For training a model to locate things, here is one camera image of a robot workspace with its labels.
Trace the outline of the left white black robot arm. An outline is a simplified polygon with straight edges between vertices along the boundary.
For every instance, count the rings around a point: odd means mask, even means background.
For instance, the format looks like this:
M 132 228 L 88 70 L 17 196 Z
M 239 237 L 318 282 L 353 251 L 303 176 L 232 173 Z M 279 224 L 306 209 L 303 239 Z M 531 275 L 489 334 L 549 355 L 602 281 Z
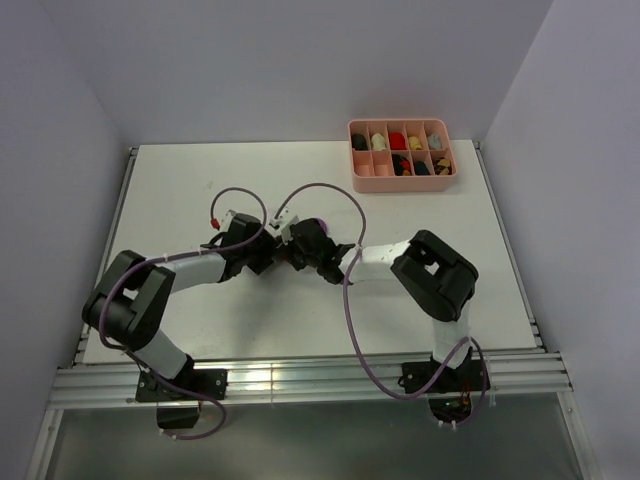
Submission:
M 193 358 L 161 329 L 169 297 L 231 280 L 244 268 L 259 275 L 273 263 L 278 239 L 257 218 L 228 212 L 222 230 L 196 252 L 152 260 L 120 252 L 83 306 L 83 321 L 155 373 L 172 399 L 191 394 Z

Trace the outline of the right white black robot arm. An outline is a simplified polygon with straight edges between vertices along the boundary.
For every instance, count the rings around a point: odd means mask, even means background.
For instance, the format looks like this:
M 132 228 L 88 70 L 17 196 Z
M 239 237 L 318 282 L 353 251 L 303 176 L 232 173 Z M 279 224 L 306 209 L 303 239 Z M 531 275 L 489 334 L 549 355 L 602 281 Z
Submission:
M 452 390 L 468 374 L 467 303 L 474 296 L 476 267 L 429 230 L 398 243 L 362 247 L 337 244 L 323 222 L 305 219 L 280 229 L 289 263 L 313 268 L 327 282 L 351 286 L 397 281 L 433 321 L 433 378 Z

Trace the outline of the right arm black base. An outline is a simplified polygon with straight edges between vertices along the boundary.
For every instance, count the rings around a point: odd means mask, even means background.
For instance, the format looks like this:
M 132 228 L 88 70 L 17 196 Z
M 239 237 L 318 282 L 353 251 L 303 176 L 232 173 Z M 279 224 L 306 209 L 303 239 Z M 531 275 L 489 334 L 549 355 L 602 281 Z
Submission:
M 398 385 L 405 394 L 422 388 L 440 366 L 435 360 L 426 362 L 405 362 L 401 365 Z M 473 412 L 471 394 L 486 395 L 491 387 L 488 374 L 480 360 L 466 359 L 458 368 L 446 367 L 435 383 L 427 391 L 437 397 L 428 400 L 433 416 L 446 423 L 460 422 Z

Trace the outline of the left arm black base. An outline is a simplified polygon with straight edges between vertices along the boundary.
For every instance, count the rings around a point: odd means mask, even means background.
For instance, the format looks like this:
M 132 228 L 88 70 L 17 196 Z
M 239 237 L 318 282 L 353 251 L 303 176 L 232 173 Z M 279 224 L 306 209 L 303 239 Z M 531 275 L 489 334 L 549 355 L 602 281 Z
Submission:
M 156 424 L 161 433 L 177 440 L 206 438 L 222 429 L 227 410 L 220 403 L 225 398 L 228 380 L 226 369 L 194 370 L 186 380 L 171 382 L 153 371 L 141 371 L 134 400 L 156 406 Z M 221 418 L 208 431 L 193 431 L 205 403 L 216 406 Z

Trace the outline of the maroon purple ribbed sock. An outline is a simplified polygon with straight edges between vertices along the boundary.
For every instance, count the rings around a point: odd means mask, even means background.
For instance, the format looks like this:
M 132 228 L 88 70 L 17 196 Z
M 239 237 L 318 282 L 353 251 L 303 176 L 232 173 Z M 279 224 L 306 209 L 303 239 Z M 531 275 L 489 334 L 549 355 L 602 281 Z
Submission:
M 321 229 L 323 230 L 323 232 L 325 234 L 328 234 L 328 225 L 326 224 L 326 222 L 320 218 L 316 218 L 318 224 L 320 225 Z

